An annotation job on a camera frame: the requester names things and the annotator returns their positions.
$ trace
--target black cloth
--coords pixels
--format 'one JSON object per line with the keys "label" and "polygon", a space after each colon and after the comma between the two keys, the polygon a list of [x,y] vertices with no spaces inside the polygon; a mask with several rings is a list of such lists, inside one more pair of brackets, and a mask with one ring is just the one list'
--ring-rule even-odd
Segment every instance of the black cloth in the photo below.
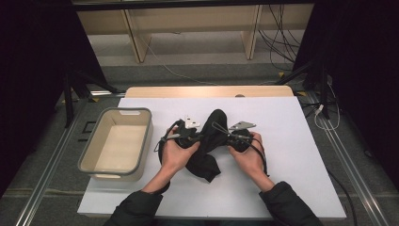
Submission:
{"label": "black cloth", "polygon": [[[181,123],[184,121],[176,121],[174,125],[182,126]],[[204,123],[202,130],[197,133],[197,136],[202,136],[200,140],[200,145],[197,151],[191,155],[190,159],[186,164],[186,168],[193,173],[194,175],[204,178],[209,183],[211,183],[214,178],[220,174],[219,166],[216,163],[216,160],[213,156],[208,153],[213,149],[224,146],[227,144],[228,135],[215,129],[212,126],[212,123],[218,123],[224,130],[227,131],[227,116],[226,114],[220,110],[214,110],[211,115],[208,117],[206,123]],[[164,150],[164,145],[166,143],[166,138],[163,137],[158,142],[158,157],[160,162],[162,163],[162,152]]]}
{"label": "black cloth", "polygon": [[[260,196],[275,221],[281,225],[322,226],[322,222],[285,182],[276,184]],[[137,191],[129,195],[115,209],[104,226],[149,225],[159,207],[162,195]]]}

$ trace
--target sleeve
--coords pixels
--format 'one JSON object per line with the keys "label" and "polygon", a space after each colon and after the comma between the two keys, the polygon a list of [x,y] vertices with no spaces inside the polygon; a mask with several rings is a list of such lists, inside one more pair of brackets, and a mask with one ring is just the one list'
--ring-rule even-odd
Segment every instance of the sleeve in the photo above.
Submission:
{"label": "sleeve", "polygon": [[285,182],[276,184],[270,191],[261,192],[260,196],[275,221],[283,225],[323,225],[310,207]]}
{"label": "sleeve", "polygon": [[163,196],[137,191],[115,209],[104,226],[148,225],[153,220]]}

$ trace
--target floor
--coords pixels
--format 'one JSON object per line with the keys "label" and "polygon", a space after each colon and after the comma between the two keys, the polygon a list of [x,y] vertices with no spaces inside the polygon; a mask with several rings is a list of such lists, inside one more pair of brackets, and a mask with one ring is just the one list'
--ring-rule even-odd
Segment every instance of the floor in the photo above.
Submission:
{"label": "floor", "polygon": [[[274,32],[268,31],[270,37],[273,37]],[[293,35],[300,41],[303,31],[293,31]],[[279,73],[287,73],[289,71],[284,70],[290,70],[292,67],[292,63],[275,52],[270,52],[259,36],[254,58],[247,60],[238,32],[156,34],[152,37],[151,50],[145,62],[141,64],[135,62],[127,36],[96,36],[89,39],[108,82],[124,89],[151,84],[267,85],[277,81]],[[294,39],[288,39],[290,43],[295,43]],[[288,55],[283,45],[277,45],[277,48]],[[239,80],[243,77],[241,74],[254,73],[257,70],[265,72],[264,65],[268,65],[267,76],[253,75],[250,79]],[[160,72],[167,73],[169,77],[165,75],[163,80],[159,80],[159,76],[156,75]],[[214,72],[224,74],[221,73],[220,77],[215,78]],[[125,77],[113,76],[117,73],[124,73]],[[126,78],[130,74],[136,74],[133,82]],[[289,85],[293,90],[301,91],[302,80],[303,76],[298,77]],[[119,99],[101,98],[99,101],[86,103],[86,106],[82,107],[79,122],[69,140],[65,141],[65,150],[60,156],[54,156],[53,153],[59,150],[63,142],[60,139],[66,133],[65,107],[62,100],[60,97],[55,114],[42,134],[37,151],[27,157],[0,200],[0,225],[102,225],[105,221],[105,218],[88,218],[76,213],[88,184],[88,177],[78,170],[76,164],[85,147],[85,139],[89,136],[82,133],[85,122],[95,121],[102,109],[116,106]],[[354,219],[358,221],[358,225],[399,225],[399,193],[378,163],[364,154],[364,145],[344,112],[332,105],[330,128],[337,128],[324,130],[319,127],[325,126],[323,124],[328,121],[322,117],[316,119],[311,112],[312,107],[305,107],[306,104],[317,102],[317,92],[309,92],[306,96],[298,97],[298,100],[304,104],[304,115],[309,115],[308,124],[326,167],[338,178],[352,201],[349,201],[340,183],[331,177],[347,218],[323,219],[325,225],[355,225]],[[51,174],[47,174],[47,184],[41,184],[41,176],[48,170],[48,163],[53,159],[57,159],[55,168],[51,170]],[[40,186],[44,186],[43,197],[29,209],[31,206],[26,204],[31,203],[29,198],[32,198],[32,192]],[[356,211],[355,218],[351,205]],[[19,215],[26,212],[24,210],[31,212],[30,217],[24,218],[26,222],[18,222],[21,219]]]}

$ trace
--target beige tray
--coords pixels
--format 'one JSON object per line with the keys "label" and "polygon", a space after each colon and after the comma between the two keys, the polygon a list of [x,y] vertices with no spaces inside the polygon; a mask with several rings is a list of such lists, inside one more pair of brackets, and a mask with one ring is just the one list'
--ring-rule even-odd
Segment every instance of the beige tray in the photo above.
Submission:
{"label": "beige tray", "polygon": [[151,137],[149,109],[107,108],[94,127],[78,168],[96,179],[139,180]]}

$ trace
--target aluminum rail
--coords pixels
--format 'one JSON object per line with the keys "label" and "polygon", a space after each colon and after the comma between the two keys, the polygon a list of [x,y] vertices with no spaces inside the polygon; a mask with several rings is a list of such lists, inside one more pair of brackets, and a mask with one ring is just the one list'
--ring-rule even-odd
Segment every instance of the aluminum rail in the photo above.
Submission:
{"label": "aluminum rail", "polygon": [[49,162],[47,163],[43,174],[41,175],[36,187],[33,189],[32,194],[26,202],[24,209],[21,211],[18,217],[16,223],[17,226],[30,225],[30,223],[32,222],[33,217],[35,216],[36,211],[39,208],[40,202],[44,196],[44,193],[46,192],[46,188],[53,178],[59,160],[61,159],[62,154],[64,154],[64,151],[70,141],[70,136],[74,130],[76,122],[78,121],[81,112],[83,111],[87,102],[87,99],[83,99],[78,102],[78,105],[76,107],[76,116],[74,117],[70,126],[68,128],[65,128],[64,133],[57,143],[56,149],[54,150]]}
{"label": "aluminum rail", "polygon": [[[315,100],[317,98],[314,96],[314,93],[311,93],[310,99],[313,103],[316,103]],[[333,128],[331,121],[327,121],[324,117],[318,118],[319,122],[322,123],[324,128]],[[326,135],[331,142],[331,145],[343,164],[343,169],[349,177],[349,180],[352,183],[352,186],[355,188],[358,193],[359,199],[363,203],[364,208],[366,209],[367,214],[370,217],[370,220],[375,226],[389,226],[389,221],[385,217],[382,212],[376,198],[371,192],[370,188],[367,186],[365,181],[363,180],[358,168],[356,167],[354,161],[350,157],[348,151],[345,149],[340,137],[337,132],[332,129],[325,130]]]}

